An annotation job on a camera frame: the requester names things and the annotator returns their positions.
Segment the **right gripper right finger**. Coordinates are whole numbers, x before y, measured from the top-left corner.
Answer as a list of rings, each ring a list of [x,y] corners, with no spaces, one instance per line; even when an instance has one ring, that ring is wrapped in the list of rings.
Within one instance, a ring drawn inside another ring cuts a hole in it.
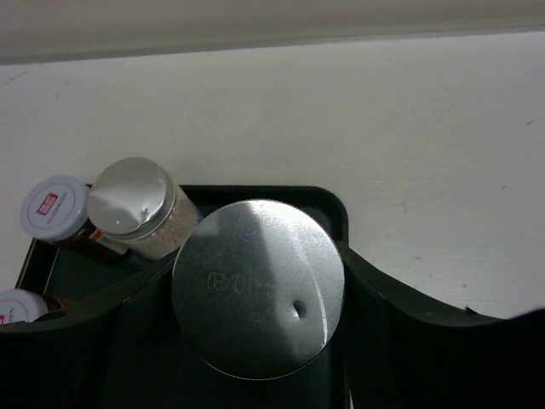
[[[511,319],[434,299],[347,245],[341,340],[357,408],[541,408],[544,312]]]

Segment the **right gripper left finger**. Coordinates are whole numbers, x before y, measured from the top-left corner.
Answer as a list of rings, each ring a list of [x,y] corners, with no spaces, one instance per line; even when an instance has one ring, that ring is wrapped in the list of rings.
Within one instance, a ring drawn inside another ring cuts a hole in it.
[[[1,327],[3,408],[163,408],[181,353],[175,258],[32,323]]]

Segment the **brown sauce jar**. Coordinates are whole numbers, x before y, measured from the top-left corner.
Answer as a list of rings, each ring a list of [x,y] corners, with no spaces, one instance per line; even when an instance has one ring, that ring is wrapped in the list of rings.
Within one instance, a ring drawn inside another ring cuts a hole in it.
[[[72,300],[40,295],[22,289],[1,291],[1,325],[33,322],[45,314],[72,304]]]
[[[20,207],[20,225],[31,237],[102,263],[115,263],[129,248],[108,238],[89,219],[89,187],[73,176],[38,183]]]

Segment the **blue-label shaker bottle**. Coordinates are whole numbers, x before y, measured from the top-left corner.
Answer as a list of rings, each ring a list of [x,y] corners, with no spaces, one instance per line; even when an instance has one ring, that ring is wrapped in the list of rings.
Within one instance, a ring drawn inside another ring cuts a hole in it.
[[[200,218],[163,167],[138,157],[121,159],[97,176],[87,212],[107,237],[152,260],[183,246]]]
[[[217,371],[268,380],[315,360],[336,333],[339,251],[305,211],[270,199],[207,215],[179,250],[172,302],[181,335]]]

